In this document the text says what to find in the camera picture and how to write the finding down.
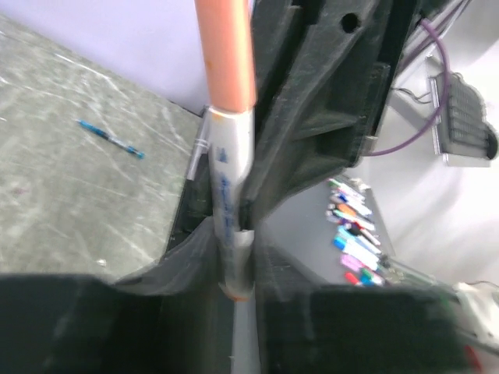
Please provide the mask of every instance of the blue marker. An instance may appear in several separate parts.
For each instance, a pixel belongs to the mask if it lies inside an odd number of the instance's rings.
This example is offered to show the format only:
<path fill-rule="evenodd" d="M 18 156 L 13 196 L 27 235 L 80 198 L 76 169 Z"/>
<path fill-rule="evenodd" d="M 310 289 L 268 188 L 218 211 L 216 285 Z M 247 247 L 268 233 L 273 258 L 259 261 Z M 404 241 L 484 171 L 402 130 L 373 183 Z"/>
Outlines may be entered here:
<path fill-rule="evenodd" d="M 113 143 L 116 146 L 119 146 L 121 149 L 127 151 L 128 153 L 134 154 L 138 158 L 141 158 L 141 159 L 143 158 L 143 153 L 142 152 L 139 152 L 138 150 L 136 150 L 132 146 L 128 146 L 128 145 L 124 144 L 124 142 L 122 142 L 119 139 L 116 139 L 114 136 L 111 136 L 111 135 L 107 134 L 105 131 L 103 131 L 101 129 L 98 129 L 97 127 L 92 126 L 90 123 L 82 121 L 81 119 L 78 120 L 78 123 L 83 128 L 85 128 L 85 129 L 93 132 L 95 135 L 98 135 L 98 136 L 100 136 L 103 139 L 106 139 L 108 142 Z"/>

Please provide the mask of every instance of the marker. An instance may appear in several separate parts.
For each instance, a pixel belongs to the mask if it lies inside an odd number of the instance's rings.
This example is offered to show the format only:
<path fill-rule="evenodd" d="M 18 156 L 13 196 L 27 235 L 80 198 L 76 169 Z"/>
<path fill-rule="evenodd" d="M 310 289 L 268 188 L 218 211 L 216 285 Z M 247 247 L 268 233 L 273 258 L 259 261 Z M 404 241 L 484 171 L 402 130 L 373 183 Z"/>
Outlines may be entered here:
<path fill-rule="evenodd" d="M 347 255 L 346 253 L 342 254 L 341 263 L 343 266 L 348 267 L 351 271 L 355 273 L 358 273 L 359 271 L 361 271 L 361 269 L 364 269 L 363 263 L 358 261 L 358 259 L 356 259 L 355 257 Z"/>
<path fill-rule="evenodd" d="M 352 217 L 355 217 L 357 215 L 357 212 L 355 212 L 354 209 L 346 204 L 339 204 L 338 206 L 336 206 L 336 209 Z"/>
<path fill-rule="evenodd" d="M 363 215 L 364 217 L 370 216 L 373 213 L 371 209 L 363 205 L 363 202 L 349 199 L 347 196 L 344 196 L 342 194 L 339 195 L 339 198 L 347 203 L 347 205 L 350 205 L 350 207 L 357 210 L 357 212 L 359 212 L 359 214 Z"/>
<path fill-rule="evenodd" d="M 380 241 L 377 240 L 377 238 L 374 235 L 372 235 L 370 232 L 368 232 L 368 230 L 366 230 L 366 228 L 362 227 L 362 224 L 358 224 L 357 222 L 354 222 L 353 224 L 360 230 L 362 235 L 364 235 L 367 239 L 371 240 L 371 242 L 373 244 L 381 245 Z"/>
<path fill-rule="evenodd" d="M 362 232 L 362 228 L 359 225 L 356 225 L 355 223 L 354 224 L 346 224 L 345 228 L 352 235 L 363 236 L 364 238 L 369 240 L 374 245 L 378 245 L 378 246 L 381 245 L 381 242 L 379 240 L 377 240 L 377 238 L 374 235 L 372 235 L 370 232 L 368 232 L 368 230 L 364 230 L 365 232 Z"/>
<path fill-rule="evenodd" d="M 345 273 L 345 279 L 349 283 L 354 284 L 355 286 L 362 286 L 363 285 L 362 282 L 360 280 L 358 280 L 357 277 L 350 272 Z"/>
<path fill-rule="evenodd" d="M 384 279 L 382 277 L 380 277 L 376 273 L 373 273 L 371 270 L 365 267 L 361 269 L 360 273 L 364 277 L 368 277 L 369 280 L 377 286 L 382 286 L 384 284 Z"/>
<path fill-rule="evenodd" d="M 100 136 L 102 139 L 106 139 L 108 142 L 115 144 L 116 146 L 119 146 L 122 150 L 125 150 L 128 153 L 131 153 L 138 158 L 142 159 L 143 158 L 143 153 L 139 152 L 132 146 L 129 146 L 127 144 L 124 144 L 121 140 L 115 138 L 113 135 L 109 135 L 106 133 L 104 130 L 98 129 L 97 127 L 91 125 L 88 122 L 85 122 L 83 120 L 78 120 L 78 123 L 84 128 L 87 129 L 90 132 L 93 132 L 95 135 Z"/>
<path fill-rule="evenodd" d="M 374 286 L 374 283 L 372 282 L 372 280 L 368 277 L 366 277 L 365 275 L 362 275 L 360 277 L 360 283 L 362 283 L 363 286 Z"/>
<path fill-rule="evenodd" d="M 361 245 L 365 249 L 369 250 L 371 253 L 374 255 L 380 255 L 381 251 L 379 248 L 375 247 L 372 245 L 367 239 L 365 239 L 362 235 L 356 236 L 353 235 L 351 232 L 347 231 L 344 227 L 339 227 L 338 228 L 338 233 L 345 239 L 347 240 L 353 240 L 357 242 L 357 244 Z"/>
<path fill-rule="evenodd" d="M 333 245 L 340 249 L 341 251 L 343 250 L 343 248 L 346 246 L 346 239 L 343 239 L 339 236 L 337 236 L 336 238 L 334 238 L 333 240 Z"/>
<path fill-rule="evenodd" d="M 356 197 L 357 199 L 364 201 L 365 197 L 361 193 L 358 193 L 355 189 L 353 189 L 349 185 L 342 183 L 340 181 L 337 181 L 334 178 L 329 178 L 328 181 L 330 182 L 329 186 L 334 185 L 337 189 L 343 190 L 347 195 L 352 195 L 352 196 Z"/>
<path fill-rule="evenodd" d="M 355 257 L 371 270 L 377 270 L 380 259 L 356 242 L 336 237 L 334 238 L 333 244 L 343 251 L 343 253 Z"/>
<path fill-rule="evenodd" d="M 331 196 L 329 196 L 329 200 L 333 203 L 333 204 L 336 204 L 336 205 L 339 205 L 339 204 L 343 204 L 345 203 L 345 201 L 341 200 L 338 196 L 336 196 L 335 194 L 332 194 Z"/>
<path fill-rule="evenodd" d="M 369 240 L 367 240 L 364 236 L 362 235 L 357 236 L 357 239 L 362 243 L 364 247 L 369 249 L 373 254 L 375 255 L 381 254 L 381 250 L 378 247 L 376 247 L 373 243 L 371 243 Z"/>
<path fill-rule="evenodd" d="M 338 217 L 336 217 L 333 212 L 331 212 L 330 210 L 326 210 L 326 219 L 330 222 L 332 222 L 333 224 L 339 224 L 339 221 L 340 219 Z"/>
<path fill-rule="evenodd" d="M 370 222 L 365 221 L 365 220 L 363 220 L 361 218 L 352 217 L 349 214 L 345 214 L 343 212 L 340 212 L 339 210 L 335 210 L 333 213 L 337 217 L 345 218 L 346 220 L 351 221 L 351 222 L 356 222 L 359 226 L 361 226 L 363 228 L 366 228 L 367 230 L 371 230 L 371 231 L 375 231 L 376 230 L 376 228 L 374 227 L 373 224 L 371 224 Z"/>

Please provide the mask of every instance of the white wall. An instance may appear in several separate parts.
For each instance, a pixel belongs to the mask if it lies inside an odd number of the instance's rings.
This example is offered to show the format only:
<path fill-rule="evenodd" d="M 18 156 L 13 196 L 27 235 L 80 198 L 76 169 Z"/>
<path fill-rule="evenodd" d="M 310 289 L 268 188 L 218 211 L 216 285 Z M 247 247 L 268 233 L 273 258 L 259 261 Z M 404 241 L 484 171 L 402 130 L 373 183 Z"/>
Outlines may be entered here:
<path fill-rule="evenodd" d="M 0 12 L 184 108 L 207 103 L 193 0 L 0 0 Z"/>

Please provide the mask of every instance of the hole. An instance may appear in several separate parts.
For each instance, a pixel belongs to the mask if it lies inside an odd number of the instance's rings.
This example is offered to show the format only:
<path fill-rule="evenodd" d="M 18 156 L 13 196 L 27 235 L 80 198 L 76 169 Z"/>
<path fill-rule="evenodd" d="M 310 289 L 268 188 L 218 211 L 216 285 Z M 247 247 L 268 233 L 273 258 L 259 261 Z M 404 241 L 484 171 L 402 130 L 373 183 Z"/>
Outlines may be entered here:
<path fill-rule="evenodd" d="M 355 13 L 345 14 L 342 18 L 342 29 L 347 34 L 353 33 L 360 27 L 360 19 Z"/>

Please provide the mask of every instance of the gray table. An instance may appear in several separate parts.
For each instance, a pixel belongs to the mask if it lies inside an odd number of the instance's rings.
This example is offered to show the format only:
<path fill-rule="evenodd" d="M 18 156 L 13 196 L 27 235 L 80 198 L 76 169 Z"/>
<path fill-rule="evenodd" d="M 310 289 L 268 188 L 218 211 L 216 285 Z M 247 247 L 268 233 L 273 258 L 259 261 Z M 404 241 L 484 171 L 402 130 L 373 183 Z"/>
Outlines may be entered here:
<path fill-rule="evenodd" d="M 199 119 L 0 16 L 0 272 L 115 280 L 163 252 Z M 142 150 L 138 160 L 82 118 Z"/>

